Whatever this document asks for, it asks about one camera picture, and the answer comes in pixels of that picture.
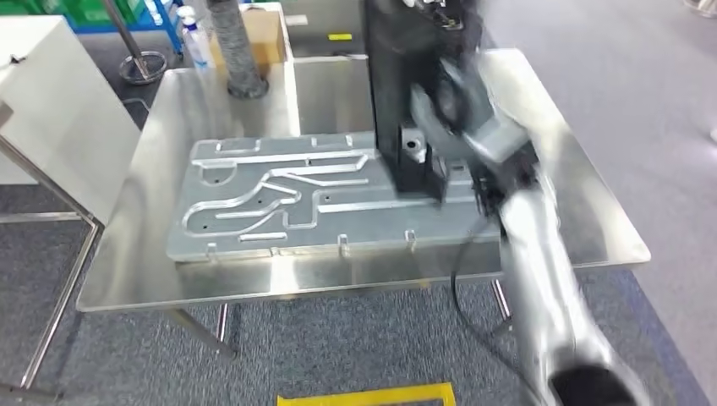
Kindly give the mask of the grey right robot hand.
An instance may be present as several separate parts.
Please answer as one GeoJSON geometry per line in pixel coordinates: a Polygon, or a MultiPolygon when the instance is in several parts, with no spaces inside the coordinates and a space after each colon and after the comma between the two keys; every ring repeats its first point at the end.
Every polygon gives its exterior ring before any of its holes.
{"type": "Polygon", "coordinates": [[[495,116],[477,69],[450,58],[440,58],[409,94],[412,119],[425,134],[438,134],[430,123],[450,135],[471,134],[495,116]]]}

